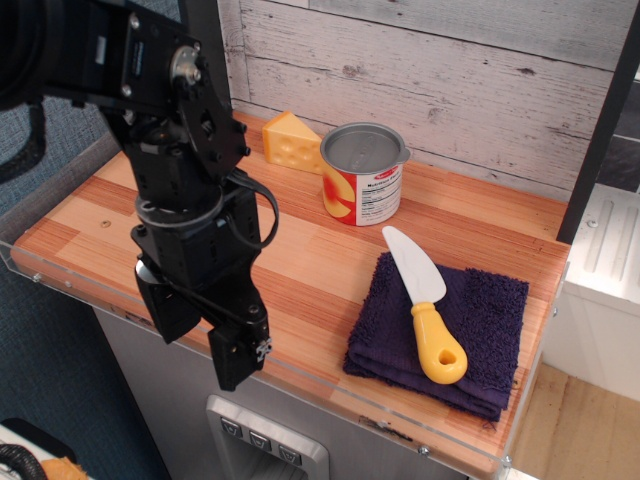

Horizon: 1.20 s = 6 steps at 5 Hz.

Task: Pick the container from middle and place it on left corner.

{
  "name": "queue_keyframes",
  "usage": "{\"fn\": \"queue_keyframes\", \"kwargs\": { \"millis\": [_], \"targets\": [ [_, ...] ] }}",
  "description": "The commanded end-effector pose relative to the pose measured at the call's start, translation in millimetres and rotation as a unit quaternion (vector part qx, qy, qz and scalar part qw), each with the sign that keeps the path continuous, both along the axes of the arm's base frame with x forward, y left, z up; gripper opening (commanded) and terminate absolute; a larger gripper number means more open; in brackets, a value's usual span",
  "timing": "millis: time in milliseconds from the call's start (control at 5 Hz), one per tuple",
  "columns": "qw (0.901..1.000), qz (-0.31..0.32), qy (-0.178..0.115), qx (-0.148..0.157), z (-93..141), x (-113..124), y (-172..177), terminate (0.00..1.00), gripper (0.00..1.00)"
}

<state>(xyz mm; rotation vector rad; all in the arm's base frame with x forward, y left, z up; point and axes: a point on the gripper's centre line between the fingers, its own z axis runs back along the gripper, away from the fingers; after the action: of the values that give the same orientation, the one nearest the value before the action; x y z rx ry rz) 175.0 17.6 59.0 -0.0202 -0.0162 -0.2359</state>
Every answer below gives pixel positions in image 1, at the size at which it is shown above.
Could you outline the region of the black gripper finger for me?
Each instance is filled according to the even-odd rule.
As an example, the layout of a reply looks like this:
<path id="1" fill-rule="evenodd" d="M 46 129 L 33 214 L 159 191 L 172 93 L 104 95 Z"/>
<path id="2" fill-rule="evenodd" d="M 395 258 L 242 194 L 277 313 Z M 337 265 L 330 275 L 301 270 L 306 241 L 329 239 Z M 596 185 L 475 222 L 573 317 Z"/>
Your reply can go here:
<path id="1" fill-rule="evenodd" d="M 208 333 L 208 339 L 219 388 L 227 392 L 262 370 L 272 350 L 267 322 L 221 324 Z"/>
<path id="2" fill-rule="evenodd" d="M 145 264 L 135 266 L 136 281 L 156 330 L 170 344 L 198 325 L 199 312 L 159 274 Z"/>

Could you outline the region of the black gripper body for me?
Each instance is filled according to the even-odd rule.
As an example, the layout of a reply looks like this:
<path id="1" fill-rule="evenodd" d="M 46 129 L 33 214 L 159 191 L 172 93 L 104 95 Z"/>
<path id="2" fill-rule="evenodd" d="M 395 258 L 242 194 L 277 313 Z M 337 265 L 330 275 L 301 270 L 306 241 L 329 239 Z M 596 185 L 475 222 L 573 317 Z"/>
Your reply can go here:
<path id="1" fill-rule="evenodd" d="M 214 326 L 265 322 L 266 308 L 251 278 L 265 242 L 256 192 L 214 187 L 203 204 L 163 208 L 139 197 L 140 224 L 131 237 L 145 264 Z"/>

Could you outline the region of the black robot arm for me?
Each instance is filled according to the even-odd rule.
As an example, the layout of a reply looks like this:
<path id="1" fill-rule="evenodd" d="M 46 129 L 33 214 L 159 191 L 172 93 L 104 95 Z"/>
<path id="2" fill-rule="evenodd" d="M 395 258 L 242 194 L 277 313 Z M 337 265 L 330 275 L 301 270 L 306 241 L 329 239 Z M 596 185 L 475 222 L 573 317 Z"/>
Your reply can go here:
<path id="1" fill-rule="evenodd" d="M 5 1 L 1 106 L 26 105 L 31 131 L 3 182 L 42 160 L 47 96 L 99 108 L 135 177 L 136 279 L 155 328 L 170 343 L 208 322 L 219 386 L 236 389 L 271 349 L 251 278 L 272 241 L 257 212 L 269 191 L 239 168 L 246 126 L 219 99 L 200 42 L 129 1 Z"/>

